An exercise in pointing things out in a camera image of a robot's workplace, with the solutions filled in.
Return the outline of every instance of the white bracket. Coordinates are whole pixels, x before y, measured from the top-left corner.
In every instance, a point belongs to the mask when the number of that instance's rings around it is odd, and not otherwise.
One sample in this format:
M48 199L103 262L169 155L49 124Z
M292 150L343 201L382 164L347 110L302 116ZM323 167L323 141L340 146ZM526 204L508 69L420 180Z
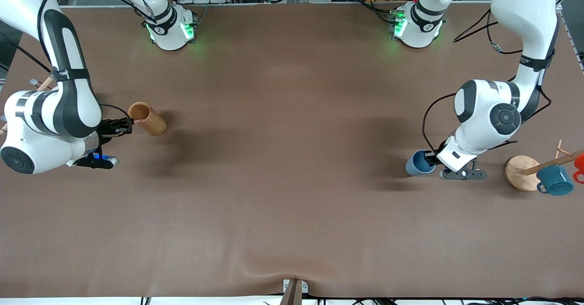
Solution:
M302 293L307 294L308 293L308 284L302 280L300 280L300 283L302 284ZM282 292L285 293L286 292L286 288L288 288L288 284L290 284L290 279L285 279L283 286L284 288L282 289Z

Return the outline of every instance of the teal mug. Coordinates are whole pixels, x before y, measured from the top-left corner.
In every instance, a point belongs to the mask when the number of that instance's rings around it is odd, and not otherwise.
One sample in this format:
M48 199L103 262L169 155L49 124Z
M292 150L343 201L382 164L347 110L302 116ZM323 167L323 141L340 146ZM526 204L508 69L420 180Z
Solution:
M541 181L537 190L545 195L567 195L574 189L574 183L566 168L553 165L541 168L537 172L537 178Z

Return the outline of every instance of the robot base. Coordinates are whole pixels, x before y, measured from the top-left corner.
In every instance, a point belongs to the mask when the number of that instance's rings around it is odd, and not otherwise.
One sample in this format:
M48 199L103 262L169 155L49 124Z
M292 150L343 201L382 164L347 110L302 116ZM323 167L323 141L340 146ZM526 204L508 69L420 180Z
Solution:
M160 35L148 28L152 43L165 51L175 51L187 43L194 43L197 32L198 15L180 5L172 6L177 10L177 22L169 28L167 34Z
M396 26L390 26L391 34L394 39L401 40L405 45L408 45L413 48L423 48L427 45L430 45L432 40L438 37L438 31L440 30L440 26L442 26L442 21L434 27L432 24L429 26L432 27L432 31L430 32L422 32L420 27L417 26L412 20L411 11L412 6L415 5L413 1L409 1L405 3L403 6L396 8L397 11L403 11L405 17L405 23L401 25L401 29L397 30Z
M536 174L528 176L521 174L523 170L537 165L539 165L539 162L532 157L518 155L507 160L503 167L503 172L509 185L515 189L526 192L537 191L537 184L540 180L536 177Z

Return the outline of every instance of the teal mug handle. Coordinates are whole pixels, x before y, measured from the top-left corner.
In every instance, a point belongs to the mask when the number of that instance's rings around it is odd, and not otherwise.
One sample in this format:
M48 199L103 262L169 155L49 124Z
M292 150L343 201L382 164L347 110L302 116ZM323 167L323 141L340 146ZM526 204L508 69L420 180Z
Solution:
M543 193L543 194L547 195L549 192L547 190L542 191L543 186L544 186L544 184L542 182L539 182L537 184L537 190L540 191L540 193Z

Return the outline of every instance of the blue mug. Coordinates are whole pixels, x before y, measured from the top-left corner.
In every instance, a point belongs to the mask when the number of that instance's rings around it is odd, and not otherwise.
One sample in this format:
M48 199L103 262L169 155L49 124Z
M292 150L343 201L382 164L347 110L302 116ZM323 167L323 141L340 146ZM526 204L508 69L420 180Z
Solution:
M430 165L426 159L425 154L430 151L419 150L414 153L405 164L405 171L411 176L419 176L422 174L429 174L436 168L435 165Z
M536 176L541 181L537 185L537 190L545 195L567 195L574 189L574 183L570 180L566 168L562 166L543 167Z

